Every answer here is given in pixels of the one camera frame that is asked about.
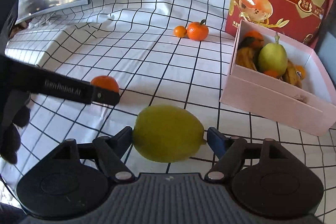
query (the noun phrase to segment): banana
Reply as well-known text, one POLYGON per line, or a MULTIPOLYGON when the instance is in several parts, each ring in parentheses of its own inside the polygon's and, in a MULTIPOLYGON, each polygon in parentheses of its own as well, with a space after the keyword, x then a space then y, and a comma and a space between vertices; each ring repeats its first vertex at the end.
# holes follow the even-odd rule
POLYGON ((288 60, 287 69, 282 78, 283 81, 301 89, 302 88, 301 80, 296 71, 297 69, 295 68, 294 64, 290 60, 288 60))
POLYGON ((250 47, 240 48, 237 51, 236 64, 257 71, 257 68, 255 67, 255 64, 253 62, 254 55, 254 49, 250 47))

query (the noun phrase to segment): grid pattern cloth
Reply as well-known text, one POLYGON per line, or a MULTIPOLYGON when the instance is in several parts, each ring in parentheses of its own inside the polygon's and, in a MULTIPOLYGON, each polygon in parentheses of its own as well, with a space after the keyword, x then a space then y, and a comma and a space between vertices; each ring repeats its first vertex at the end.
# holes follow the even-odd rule
MULTIPOLYGON (((90 81, 111 75, 119 83, 120 103, 83 105, 44 95, 33 96, 30 124, 21 130, 17 165, 0 162, 4 179, 15 187, 40 159, 67 138, 78 143, 113 136, 134 126, 148 105, 170 104, 194 114, 207 129, 262 143, 273 138, 305 163, 323 182, 325 194, 316 215, 336 219, 336 127, 315 137, 219 102, 233 50, 223 32, 230 0, 91 0, 91 4, 33 19, 6 54, 57 73, 90 81), (178 25, 206 19, 202 42, 173 36, 178 25)), ((122 159, 139 172, 204 175, 218 160, 208 145, 191 158, 171 164, 146 160, 131 147, 122 159)), ((247 160, 246 166, 258 160, 247 160)), ((84 164, 95 167, 87 160, 84 164)))

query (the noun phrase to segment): pear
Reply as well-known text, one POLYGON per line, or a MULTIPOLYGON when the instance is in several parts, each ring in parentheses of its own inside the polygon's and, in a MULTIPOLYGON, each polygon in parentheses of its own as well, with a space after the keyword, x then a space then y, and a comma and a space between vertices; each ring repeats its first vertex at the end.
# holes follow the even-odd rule
POLYGON ((266 44, 258 56, 258 69, 260 72, 273 70, 282 76, 287 69, 287 53, 285 48, 279 44, 279 35, 276 32, 275 43, 266 44))

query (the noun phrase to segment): screw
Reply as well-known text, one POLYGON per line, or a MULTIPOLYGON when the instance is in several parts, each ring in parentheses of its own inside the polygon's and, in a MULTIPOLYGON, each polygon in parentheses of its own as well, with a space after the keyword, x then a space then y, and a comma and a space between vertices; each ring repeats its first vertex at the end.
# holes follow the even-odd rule
POLYGON ((224 174, 222 172, 213 171, 208 174, 208 178, 211 180, 221 180, 224 178, 224 174))
POLYGON ((115 174, 115 178, 118 180, 128 180, 132 177, 132 174, 127 171, 121 171, 115 174))

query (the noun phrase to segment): fruit box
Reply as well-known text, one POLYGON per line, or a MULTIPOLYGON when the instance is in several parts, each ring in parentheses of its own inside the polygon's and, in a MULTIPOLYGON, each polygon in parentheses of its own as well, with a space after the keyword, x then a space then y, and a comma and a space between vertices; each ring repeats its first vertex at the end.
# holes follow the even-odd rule
POLYGON ((238 45, 244 34, 252 30, 263 35, 265 44, 275 41, 275 31, 241 21, 229 72, 223 84, 221 103, 316 136, 325 134, 336 121, 336 90, 315 51, 279 33, 279 43, 286 49, 288 59, 296 65, 302 65, 306 70, 300 89, 236 64, 238 45))

